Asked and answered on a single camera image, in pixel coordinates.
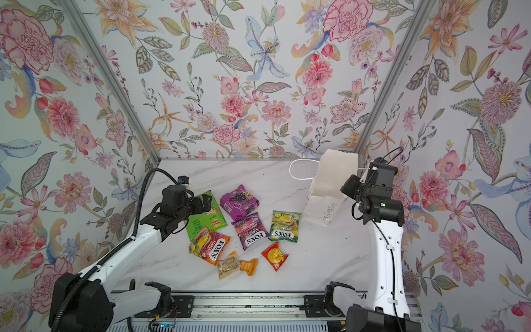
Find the white paper bag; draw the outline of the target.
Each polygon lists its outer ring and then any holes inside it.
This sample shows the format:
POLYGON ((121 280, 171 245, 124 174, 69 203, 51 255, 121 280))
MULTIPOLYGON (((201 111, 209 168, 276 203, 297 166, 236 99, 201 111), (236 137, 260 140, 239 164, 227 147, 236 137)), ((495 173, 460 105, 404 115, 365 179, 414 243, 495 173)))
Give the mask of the white paper bag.
POLYGON ((296 163, 317 163, 318 168, 313 177, 307 177, 311 182, 306 206, 301 215, 303 222, 328 226, 347 200, 347 195, 341 192, 341 187, 358 173, 359 156, 354 153, 328 149, 319 160, 296 159, 291 162, 288 172, 297 181, 305 178, 296 177, 293 166, 296 163))

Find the purple snack pack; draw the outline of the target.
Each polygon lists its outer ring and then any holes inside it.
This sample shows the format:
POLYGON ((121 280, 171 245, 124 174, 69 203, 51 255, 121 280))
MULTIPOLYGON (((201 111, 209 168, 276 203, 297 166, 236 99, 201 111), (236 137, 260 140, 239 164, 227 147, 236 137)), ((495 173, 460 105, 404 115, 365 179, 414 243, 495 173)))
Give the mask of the purple snack pack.
POLYGON ((247 191, 244 185, 240 185, 232 192, 223 195, 220 205, 231 217, 232 222, 236 223, 255 211, 259 207, 259 200, 247 191))

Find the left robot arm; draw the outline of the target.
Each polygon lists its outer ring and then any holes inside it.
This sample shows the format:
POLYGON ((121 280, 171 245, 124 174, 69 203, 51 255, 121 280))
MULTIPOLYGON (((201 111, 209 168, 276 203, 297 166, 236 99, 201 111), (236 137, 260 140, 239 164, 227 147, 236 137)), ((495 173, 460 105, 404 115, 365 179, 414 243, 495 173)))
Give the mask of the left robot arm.
POLYGON ((150 250, 180 231, 195 214, 210 211, 212 199, 194 196, 184 185, 163 190, 163 200, 141 219, 133 234, 103 258, 77 274, 66 273, 55 283, 48 321, 52 331, 106 331, 111 325, 142 312, 165 315, 174 308, 170 287, 147 282, 113 294, 116 284, 150 250))

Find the orange Fox's candy bag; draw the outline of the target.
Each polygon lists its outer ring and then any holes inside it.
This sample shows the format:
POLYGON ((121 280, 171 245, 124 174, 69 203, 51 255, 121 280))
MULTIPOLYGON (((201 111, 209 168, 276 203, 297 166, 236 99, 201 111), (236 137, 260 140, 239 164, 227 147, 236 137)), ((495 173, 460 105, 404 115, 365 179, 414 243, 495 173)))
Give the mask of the orange Fox's candy bag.
POLYGON ((220 254, 229 244, 231 238, 214 230, 203 228, 189 245, 189 253, 211 265, 216 265, 220 254))

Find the green Lays chips bag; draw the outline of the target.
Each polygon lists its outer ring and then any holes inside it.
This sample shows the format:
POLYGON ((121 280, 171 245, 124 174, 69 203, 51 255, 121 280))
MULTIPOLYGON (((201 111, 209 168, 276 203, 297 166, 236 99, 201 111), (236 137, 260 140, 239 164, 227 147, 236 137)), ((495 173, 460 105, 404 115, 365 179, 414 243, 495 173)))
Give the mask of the green Lays chips bag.
POLYGON ((211 201, 211 210, 203 214, 194 214, 189 218, 189 224, 186 228, 189 240, 192 242, 203 228, 218 231, 228 226, 227 221, 221 211, 221 208, 215 199, 211 190, 205 192, 211 201))

